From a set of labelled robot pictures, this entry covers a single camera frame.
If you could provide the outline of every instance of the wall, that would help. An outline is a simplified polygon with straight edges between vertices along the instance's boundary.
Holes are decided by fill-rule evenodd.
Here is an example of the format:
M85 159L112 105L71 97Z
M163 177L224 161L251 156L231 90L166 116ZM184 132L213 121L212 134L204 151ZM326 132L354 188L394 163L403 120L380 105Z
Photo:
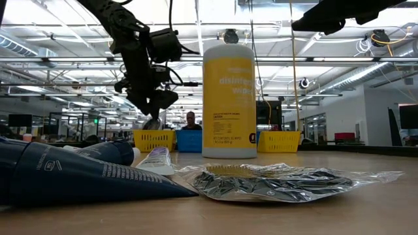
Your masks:
M401 90L409 95L408 90ZM418 98L418 89L411 92ZM372 89L358 86L355 91L345 91L343 97L325 98L319 106L305 106L300 118L325 113L327 117L327 137L334 139L335 133L355 133L356 123L360 124L361 141L369 146L392 146L388 108L399 118L398 104L415 103L399 90L391 87ZM295 121L296 112L284 114L285 122Z
M357 86L355 91L345 91L342 94L342 97L324 98L319 106L302 107L300 118L325 113L328 140L334 140L335 133L355 133L355 125L359 123L361 141L368 144L363 86ZM285 114L285 122L296 119L296 112Z
M62 106L54 101L42 101L38 97L29 97L29 102L20 98L1 98L0 114L33 114L49 116L50 112L61 112Z
M408 90L402 92L410 95ZM371 146L392 146L388 108L393 109L398 119L398 104L416 102L397 89L366 89L364 96L369 144Z

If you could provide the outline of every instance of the desk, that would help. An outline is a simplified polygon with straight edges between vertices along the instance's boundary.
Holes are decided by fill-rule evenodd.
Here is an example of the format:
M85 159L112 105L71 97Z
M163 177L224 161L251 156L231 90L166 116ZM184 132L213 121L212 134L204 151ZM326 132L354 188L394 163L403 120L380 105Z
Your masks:
M217 202L202 196L0 212L0 234L416 234L418 160L342 152L259 154L257 159L203 159L173 153L179 166L203 163L401 170L388 184L366 186L305 204Z

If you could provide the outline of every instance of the yellow basket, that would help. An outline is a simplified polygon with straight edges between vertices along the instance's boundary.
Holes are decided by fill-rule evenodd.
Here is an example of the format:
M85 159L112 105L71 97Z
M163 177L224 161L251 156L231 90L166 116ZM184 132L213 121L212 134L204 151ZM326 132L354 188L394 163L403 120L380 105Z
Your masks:
M156 147L166 147L172 151L176 141L174 131L144 131L134 130L135 147L141 152L151 152Z
M300 131L262 131L257 150L261 153L296 153Z

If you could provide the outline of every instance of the yellow label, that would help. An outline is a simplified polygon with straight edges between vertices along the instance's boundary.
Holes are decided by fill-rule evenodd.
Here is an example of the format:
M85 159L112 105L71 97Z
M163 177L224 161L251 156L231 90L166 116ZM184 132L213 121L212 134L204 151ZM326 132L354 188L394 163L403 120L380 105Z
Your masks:
M204 64L204 148L256 148L255 80L250 59Z

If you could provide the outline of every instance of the security camera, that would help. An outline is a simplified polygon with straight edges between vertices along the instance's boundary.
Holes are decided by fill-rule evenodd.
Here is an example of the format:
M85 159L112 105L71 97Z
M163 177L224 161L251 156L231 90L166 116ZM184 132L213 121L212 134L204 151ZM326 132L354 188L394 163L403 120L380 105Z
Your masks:
M309 80L307 78L303 78L301 81L299 81L299 88L306 89L309 86Z
M226 44L237 44L240 39L238 38L238 35L235 32L235 29L227 29L223 36L223 41Z

